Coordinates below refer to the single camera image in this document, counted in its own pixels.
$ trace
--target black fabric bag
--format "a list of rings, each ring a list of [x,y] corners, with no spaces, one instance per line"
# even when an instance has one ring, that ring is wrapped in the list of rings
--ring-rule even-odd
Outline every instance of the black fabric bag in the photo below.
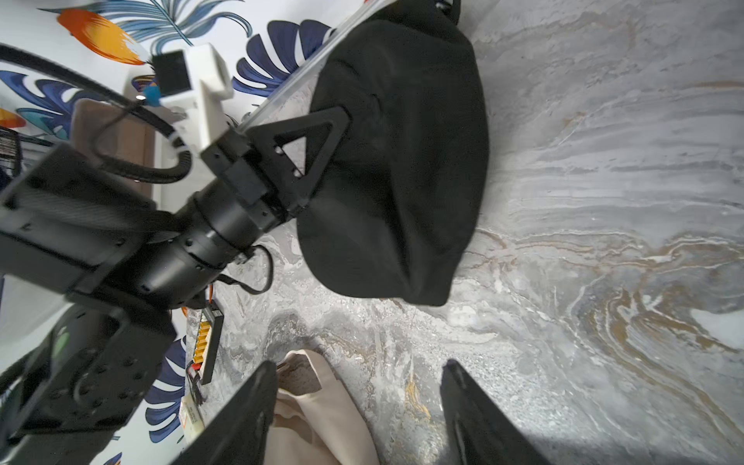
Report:
[[[445,304],[488,164],[470,42],[433,1],[399,0],[330,55],[310,111],[333,106],[351,124],[298,217],[308,266],[339,294]],[[308,136],[306,169],[323,141]]]

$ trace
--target black cable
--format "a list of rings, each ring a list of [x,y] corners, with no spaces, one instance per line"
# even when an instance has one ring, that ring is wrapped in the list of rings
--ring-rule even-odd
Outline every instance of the black cable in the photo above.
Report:
[[[0,374],[0,396],[5,394],[5,392],[10,389],[10,386],[21,377],[23,370],[26,369],[26,362],[31,357],[32,353],[33,351],[16,360],[15,363],[6,368],[5,371]]]
[[[100,140],[101,136],[106,134],[106,132],[109,131],[113,126],[119,124],[124,118],[129,116],[132,113],[132,110],[137,108],[138,106],[142,105],[141,100],[137,100],[136,102],[132,102],[129,104],[125,109],[121,110],[121,113],[119,115],[109,121],[108,123],[104,124],[103,127],[101,127],[98,131],[96,131],[95,135],[91,138],[90,144],[91,144],[91,151],[96,155],[98,158],[103,160],[107,155],[102,154],[98,151],[98,141]]]
[[[246,291],[250,295],[259,295],[263,294],[264,292],[268,291],[272,287],[272,283],[274,282],[274,258],[272,257],[271,252],[269,250],[261,245],[258,246],[252,246],[250,253],[251,257],[253,257],[253,253],[257,248],[260,248],[266,253],[266,257],[269,259],[269,276],[266,279],[266,284],[263,286],[263,289],[257,290],[252,287],[250,287],[248,284],[238,281],[237,279],[230,278],[227,275],[220,275],[217,276],[217,280],[221,283],[228,284],[229,286],[240,286],[241,289]]]
[[[123,108],[128,108],[132,105],[132,101],[125,98],[123,95],[67,69],[64,66],[58,65],[57,63],[51,62],[45,58],[38,57],[37,55],[29,54],[28,52],[19,50],[18,48],[0,44],[0,61],[13,63],[55,77],[67,82],[71,86],[94,92]],[[119,158],[99,155],[101,160],[104,161],[101,169],[117,176],[153,184],[169,184],[171,182],[180,181],[186,177],[191,170],[191,153],[185,148],[183,140],[178,137],[175,129],[141,105],[134,106],[129,109],[128,112],[154,127],[158,132],[168,138],[178,153],[178,164],[171,168],[150,168],[120,160]]]

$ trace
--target gray marble surface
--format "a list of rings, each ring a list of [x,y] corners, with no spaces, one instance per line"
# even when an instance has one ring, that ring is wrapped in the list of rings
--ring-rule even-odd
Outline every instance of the gray marble surface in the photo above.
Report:
[[[446,463],[456,358],[555,464],[744,463],[744,1],[464,0],[460,27],[492,153],[449,303],[333,294],[285,225],[270,292],[217,286],[206,419],[308,347],[383,463]]]

